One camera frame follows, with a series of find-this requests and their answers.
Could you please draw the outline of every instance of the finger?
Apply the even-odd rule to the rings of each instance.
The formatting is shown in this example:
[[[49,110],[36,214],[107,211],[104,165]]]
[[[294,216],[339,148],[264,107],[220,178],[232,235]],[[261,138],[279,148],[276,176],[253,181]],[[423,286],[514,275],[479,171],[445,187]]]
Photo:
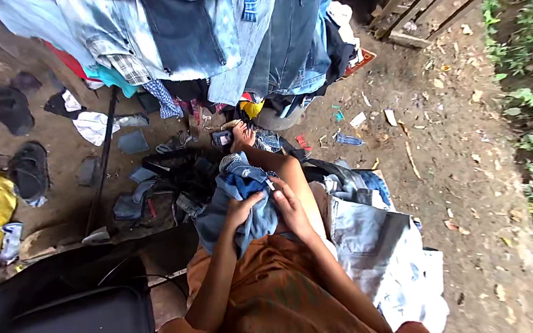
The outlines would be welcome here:
[[[264,197],[264,193],[262,191],[256,192],[256,193],[250,195],[246,200],[244,200],[243,204],[244,204],[244,206],[246,208],[250,209],[258,201],[261,201],[263,197]]]

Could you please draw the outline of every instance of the slipper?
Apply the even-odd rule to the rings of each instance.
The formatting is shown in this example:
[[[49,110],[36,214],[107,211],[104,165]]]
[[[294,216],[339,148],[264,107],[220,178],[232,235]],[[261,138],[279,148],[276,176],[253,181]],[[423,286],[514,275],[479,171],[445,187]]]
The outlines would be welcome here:
[[[25,201],[39,200],[48,190],[46,149],[37,141],[22,144],[8,162],[8,176]]]

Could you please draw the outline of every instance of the white cloth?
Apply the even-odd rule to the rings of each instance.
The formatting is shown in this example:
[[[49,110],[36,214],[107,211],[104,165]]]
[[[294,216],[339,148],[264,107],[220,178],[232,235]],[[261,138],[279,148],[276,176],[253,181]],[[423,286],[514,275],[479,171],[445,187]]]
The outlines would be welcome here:
[[[104,113],[84,111],[73,121],[79,134],[95,146],[100,147],[106,136],[106,124],[108,116]],[[113,133],[120,130],[120,126],[113,124]]]
[[[65,89],[65,92],[62,96],[65,100],[65,109],[67,112],[81,110],[81,104],[75,99],[75,97],[73,97],[69,89]]]

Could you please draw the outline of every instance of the metal pole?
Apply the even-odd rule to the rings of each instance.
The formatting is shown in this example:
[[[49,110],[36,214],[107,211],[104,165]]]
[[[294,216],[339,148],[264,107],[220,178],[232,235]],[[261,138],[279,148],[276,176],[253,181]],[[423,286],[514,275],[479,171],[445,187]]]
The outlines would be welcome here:
[[[112,96],[110,97],[110,105],[108,106],[108,121],[106,123],[106,135],[104,136],[104,146],[102,148],[102,161],[100,164],[99,175],[96,179],[98,187],[96,194],[92,200],[92,206],[89,209],[88,224],[85,226],[85,236],[92,232],[92,224],[94,220],[98,219],[98,208],[100,207],[100,200],[102,199],[102,188],[104,187],[104,180],[106,179],[106,168],[108,166],[108,155],[110,154],[110,141],[113,138],[113,124],[114,124],[114,109],[117,104],[117,86],[112,88]]]

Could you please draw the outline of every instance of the wooden plank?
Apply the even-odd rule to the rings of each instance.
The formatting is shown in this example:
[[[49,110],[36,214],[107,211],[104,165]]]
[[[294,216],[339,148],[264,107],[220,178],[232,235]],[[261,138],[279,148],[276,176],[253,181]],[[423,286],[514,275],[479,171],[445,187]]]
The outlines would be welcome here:
[[[414,16],[414,14],[412,14],[413,12],[413,9],[415,7],[417,7],[423,0],[415,0],[412,4],[411,4],[411,7],[405,11],[404,13],[402,13],[402,15],[396,19],[392,25],[390,26],[390,28],[388,30],[386,30],[386,32],[384,33],[384,35],[381,37],[382,39],[386,39],[390,36],[390,33],[396,28],[396,27],[399,27],[399,28],[402,28],[404,26],[404,24],[402,26],[399,26],[400,22],[404,21],[405,18],[408,18],[409,16]]]
[[[397,33],[395,31],[392,31],[390,33],[390,36],[388,39],[396,44],[404,45],[404,46],[413,46],[413,47],[420,47],[421,49],[425,49],[429,46],[431,46],[431,42],[418,38],[415,36],[403,34],[403,33]]]
[[[381,14],[378,15],[368,26],[369,29],[375,28],[375,26],[385,17],[390,15],[394,9],[402,2],[402,0],[390,0],[388,4],[381,11]]]
[[[448,17],[448,19],[441,22],[440,27],[437,28],[437,31],[435,31],[433,34],[427,37],[427,40],[437,39],[437,37],[439,37],[447,28],[451,27],[455,21],[463,18],[466,14],[468,14],[474,8],[474,6],[476,6],[480,2],[481,0],[468,0],[465,4],[463,4],[460,8],[458,8],[453,14],[451,14]]]
[[[423,11],[416,19],[415,19],[415,24],[419,24],[419,23],[424,23],[427,19],[427,17],[429,16],[429,14],[431,14],[431,12],[433,12],[433,10],[435,8],[437,8],[438,5],[440,5],[440,3],[442,2],[443,0],[433,0],[431,1],[431,3],[427,6],[427,8],[425,9],[425,11]]]

